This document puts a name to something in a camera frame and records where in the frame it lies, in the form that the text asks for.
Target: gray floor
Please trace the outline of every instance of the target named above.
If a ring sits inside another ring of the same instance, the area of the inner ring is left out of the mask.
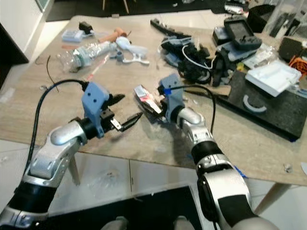
[[[157,17],[169,25],[213,29],[217,25],[223,25],[226,16],[214,15],[210,11],[190,11],[128,17],[133,21],[149,21]],[[30,63],[35,61],[67,23],[68,21],[45,24]],[[13,88],[19,76],[29,65],[19,65],[12,68],[0,93],[5,93],[9,88]],[[0,210],[11,198],[14,188],[21,178],[27,153],[28,145],[0,140]],[[194,170],[81,153],[78,153],[76,158],[81,185],[76,187],[71,181],[71,176],[66,173],[51,204],[51,215],[106,204],[139,194],[154,193],[185,184],[191,186],[196,204],[199,207]],[[246,182],[250,188],[252,204],[255,208],[273,183],[253,179],[247,179]],[[292,186],[261,216],[272,221],[281,230],[305,230],[307,226],[305,218],[307,216],[306,194],[306,187]],[[201,212],[199,216],[203,229],[213,230],[212,224],[205,220]]]

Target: plastic bottle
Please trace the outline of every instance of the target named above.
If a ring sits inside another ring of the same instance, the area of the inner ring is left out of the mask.
[[[117,45],[109,41],[90,43],[74,50],[65,51],[57,55],[63,65],[63,70],[76,72],[78,69],[90,66],[98,56],[116,50]]]

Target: black controller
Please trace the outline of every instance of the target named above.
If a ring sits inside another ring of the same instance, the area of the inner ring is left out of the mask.
[[[226,18],[224,26],[237,49],[248,51],[261,46],[262,40],[254,35],[245,17]]]

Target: white wall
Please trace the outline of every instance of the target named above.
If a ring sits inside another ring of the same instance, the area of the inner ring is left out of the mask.
[[[42,16],[35,0],[0,0],[0,22],[23,52]]]

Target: blue plastic part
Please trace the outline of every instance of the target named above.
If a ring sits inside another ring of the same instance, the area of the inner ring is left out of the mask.
[[[87,117],[97,129],[97,137],[102,138],[104,131],[100,124],[100,113],[102,105],[109,100],[109,92],[99,84],[91,82],[88,84],[83,96],[82,105],[84,108],[84,117]]]
[[[170,89],[164,89],[165,95],[170,95],[172,94],[172,91]]]
[[[162,85],[164,87],[164,93],[167,103],[167,111],[165,113],[165,117],[168,122],[172,122],[171,114],[173,110],[176,109],[178,106],[184,108],[182,100],[183,89],[177,89],[171,91],[169,88],[181,86],[182,85],[181,81],[179,80],[177,74],[172,73],[168,77],[160,80],[159,85]]]

